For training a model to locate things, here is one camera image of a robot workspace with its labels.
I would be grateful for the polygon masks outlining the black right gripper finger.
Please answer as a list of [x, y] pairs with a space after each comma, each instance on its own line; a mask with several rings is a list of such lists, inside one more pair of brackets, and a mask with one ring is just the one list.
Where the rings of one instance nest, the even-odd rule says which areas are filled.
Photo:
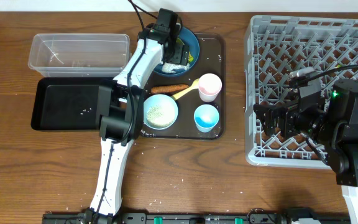
[[262, 127], [266, 136], [276, 135], [280, 131], [277, 123], [263, 123]]
[[254, 113], [256, 114], [257, 119], [261, 121], [262, 124], [269, 124], [269, 111], [270, 105], [260, 105], [256, 104], [253, 106]]

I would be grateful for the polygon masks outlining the white tissue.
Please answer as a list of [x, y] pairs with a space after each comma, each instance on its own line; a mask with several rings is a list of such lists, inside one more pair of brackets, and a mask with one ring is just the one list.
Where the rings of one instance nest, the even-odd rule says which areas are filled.
[[186, 65], [177, 65], [177, 64], [173, 64], [173, 63], [164, 63], [162, 65], [162, 73], [167, 73], [167, 74], [174, 74], [174, 73], [180, 73], [180, 72], [184, 72], [187, 71], [190, 68], [190, 64], [186, 64]]

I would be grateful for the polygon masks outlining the yellow snack wrapper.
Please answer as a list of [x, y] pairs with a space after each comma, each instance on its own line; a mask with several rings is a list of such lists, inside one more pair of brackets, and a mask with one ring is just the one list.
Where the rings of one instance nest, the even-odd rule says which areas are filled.
[[[185, 43], [180, 39], [177, 38], [177, 43], [181, 43], [182, 45], [184, 45]], [[191, 53], [188, 53], [188, 63], [191, 63], [194, 60], [193, 56], [191, 55]]]

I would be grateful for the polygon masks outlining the light blue plastic cup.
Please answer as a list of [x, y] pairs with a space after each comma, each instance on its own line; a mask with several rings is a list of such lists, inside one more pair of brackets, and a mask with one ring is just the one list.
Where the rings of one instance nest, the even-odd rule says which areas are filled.
[[220, 119], [217, 108], [209, 104], [204, 104], [197, 107], [193, 117], [197, 129], [202, 133], [210, 132], [215, 127], [215, 125], [217, 125]]

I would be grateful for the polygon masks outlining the light blue bowl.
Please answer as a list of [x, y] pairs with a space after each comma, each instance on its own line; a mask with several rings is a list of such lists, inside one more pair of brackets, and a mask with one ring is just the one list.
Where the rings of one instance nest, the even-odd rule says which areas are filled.
[[[146, 120], [147, 112], [151, 106], [155, 106], [155, 105], [160, 105], [163, 108], [165, 114], [170, 115], [170, 118], [172, 120], [168, 126], [164, 128], [155, 128], [147, 122]], [[176, 121], [177, 116], [178, 116], [178, 106], [170, 96], [158, 94], [158, 95], [150, 96], [144, 101], [144, 124], [152, 129], [164, 130], [169, 128]]]

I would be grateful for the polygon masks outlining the white rice grains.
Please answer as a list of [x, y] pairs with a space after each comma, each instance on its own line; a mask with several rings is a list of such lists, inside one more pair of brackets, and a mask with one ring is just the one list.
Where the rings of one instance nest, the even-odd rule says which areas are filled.
[[165, 114], [160, 105], [151, 106], [146, 115], [147, 122], [155, 128], [164, 128], [171, 122], [169, 114]]

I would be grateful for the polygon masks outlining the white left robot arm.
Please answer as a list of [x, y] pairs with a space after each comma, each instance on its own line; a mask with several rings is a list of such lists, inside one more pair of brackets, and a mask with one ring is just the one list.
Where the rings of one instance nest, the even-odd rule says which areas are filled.
[[90, 205], [95, 218], [113, 217], [121, 207], [127, 156], [144, 121], [144, 86], [155, 67], [166, 59], [188, 60], [189, 47], [185, 45], [177, 53], [178, 47], [175, 39], [162, 40], [146, 29], [139, 34], [135, 53], [123, 71], [99, 86], [96, 127], [101, 138], [101, 164]]

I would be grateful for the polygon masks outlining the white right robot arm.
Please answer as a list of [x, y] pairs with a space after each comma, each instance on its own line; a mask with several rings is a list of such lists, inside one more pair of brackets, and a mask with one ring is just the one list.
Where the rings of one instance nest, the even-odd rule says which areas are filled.
[[254, 105], [253, 110], [266, 135], [276, 129], [284, 138], [303, 133], [324, 146], [327, 155], [320, 159], [336, 175], [351, 223], [358, 223], [358, 80], [336, 81], [328, 109], [323, 107], [321, 85], [310, 82], [288, 103]]

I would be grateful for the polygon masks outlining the grey dishwasher rack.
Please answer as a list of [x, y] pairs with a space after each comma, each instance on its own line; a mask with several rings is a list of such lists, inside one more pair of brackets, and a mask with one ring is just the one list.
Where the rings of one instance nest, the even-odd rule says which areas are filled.
[[290, 72], [313, 67], [323, 72], [358, 64], [358, 19], [252, 17], [244, 37], [246, 78], [245, 153], [253, 166], [327, 169], [305, 142], [304, 134], [284, 139], [279, 130], [264, 133], [255, 104], [290, 100]]

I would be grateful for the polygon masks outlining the dark blue plate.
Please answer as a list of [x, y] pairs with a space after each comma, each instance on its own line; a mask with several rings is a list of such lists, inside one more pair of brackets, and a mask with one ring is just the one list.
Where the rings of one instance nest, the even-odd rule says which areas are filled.
[[191, 30], [189, 30], [186, 27], [184, 27], [181, 30], [178, 38], [180, 38], [184, 43], [186, 43], [186, 44], [188, 44], [190, 46], [190, 53], [194, 58], [194, 60], [191, 63], [189, 63], [190, 68], [187, 71], [184, 71], [184, 72], [174, 73], [174, 74], [167, 74], [167, 73], [162, 73], [161, 69], [162, 69], [163, 64], [160, 64], [160, 65], [157, 65], [154, 68], [154, 72], [156, 74], [161, 75], [163, 77], [179, 77], [179, 76], [185, 74], [186, 72], [189, 72], [192, 69], [192, 67], [196, 64], [196, 62], [198, 60], [198, 57], [200, 55], [200, 44], [199, 44], [199, 41], [197, 39], [197, 36], [195, 36], [195, 34]]

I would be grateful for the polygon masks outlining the yellow plastic spoon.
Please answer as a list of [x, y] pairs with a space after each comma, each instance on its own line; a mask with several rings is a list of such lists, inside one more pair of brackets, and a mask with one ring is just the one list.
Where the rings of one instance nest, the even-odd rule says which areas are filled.
[[198, 83], [199, 83], [199, 78], [194, 80], [190, 87], [188, 87], [188, 88], [186, 88], [186, 89], [184, 89], [184, 90], [172, 95], [171, 98], [176, 101], [179, 98], [181, 98], [184, 95], [186, 95], [187, 93], [189, 93], [191, 90], [198, 89]]

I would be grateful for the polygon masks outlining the orange carrot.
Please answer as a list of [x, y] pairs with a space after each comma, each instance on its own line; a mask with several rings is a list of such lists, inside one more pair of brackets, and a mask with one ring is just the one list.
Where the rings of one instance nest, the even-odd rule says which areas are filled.
[[176, 91], [184, 90], [189, 86], [186, 84], [177, 84], [177, 85], [165, 85], [165, 86], [155, 86], [151, 88], [151, 94], [164, 94], [164, 93], [173, 93]]

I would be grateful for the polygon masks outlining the pink plastic cup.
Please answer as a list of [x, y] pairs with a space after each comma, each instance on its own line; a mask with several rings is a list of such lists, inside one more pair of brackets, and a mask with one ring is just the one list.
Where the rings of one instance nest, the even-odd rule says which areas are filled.
[[198, 82], [198, 92], [201, 100], [207, 103], [214, 101], [222, 86], [222, 81], [217, 75], [213, 73], [202, 75]]

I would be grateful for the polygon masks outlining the dark brown serving tray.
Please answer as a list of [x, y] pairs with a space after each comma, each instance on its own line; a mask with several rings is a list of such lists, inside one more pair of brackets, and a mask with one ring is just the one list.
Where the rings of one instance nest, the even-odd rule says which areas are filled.
[[[217, 34], [196, 34], [200, 44], [200, 54], [194, 66], [179, 77], [163, 77], [158, 73], [151, 74], [148, 83], [145, 85], [147, 96], [151, 96], [150, 90], [155, 86], [187, 84], [191, 85], [193, 80], [205, 73], [217, 75], [224, 83], [226, 78], [225, 64], [225, 42]], [[224, 133], [225, 118], [225, 88], [218, 93], [217, 98], [210, 104], [219, 112], [219, 121], [215, 127], [202, 133], [196, 128], [193, 115], [197, 107], [205, 104], [200, 99], [198, 90], [192, 90], [177, 100], [177, 120], [167, 129], [156, 130], [143, 125], [141, 136], [146, 138], [165, 139], [192, 139], [212, 141], [220, 138]]]

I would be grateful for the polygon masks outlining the clear plastic bin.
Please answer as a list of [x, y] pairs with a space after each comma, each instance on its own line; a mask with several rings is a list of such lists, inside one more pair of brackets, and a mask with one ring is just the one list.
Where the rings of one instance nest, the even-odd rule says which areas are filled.
[[44, 77], [115, 77], [130, 57], [125, 34], [37, 34], [28, 66]]

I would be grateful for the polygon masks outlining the black tray bin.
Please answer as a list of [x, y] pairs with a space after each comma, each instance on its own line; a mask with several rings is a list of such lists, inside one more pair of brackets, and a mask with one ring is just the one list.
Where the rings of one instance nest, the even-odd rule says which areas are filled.
[[99, 86], [107, 78], [50, 77], [38, 82], [31, 127], [37, 131], [94, 130]]

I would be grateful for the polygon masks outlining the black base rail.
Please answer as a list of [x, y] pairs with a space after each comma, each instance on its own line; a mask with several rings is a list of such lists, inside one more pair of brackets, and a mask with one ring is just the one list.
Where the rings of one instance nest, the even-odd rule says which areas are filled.
[[94, 212], [90, 209], [78, 214], [47, 213], [42, 217], [42, 224], [289, 224], [289, 223], [321, 223], [350, 224], [351, 219], [344, 216], [318, 215], [312, 209], [289, 208], [283, 213], [269, 213], [261, 208], [254, 208], [245, 215], [196, 215], [196, 214], [146, 214], [120, 213], [99, 215], [93, 220]]

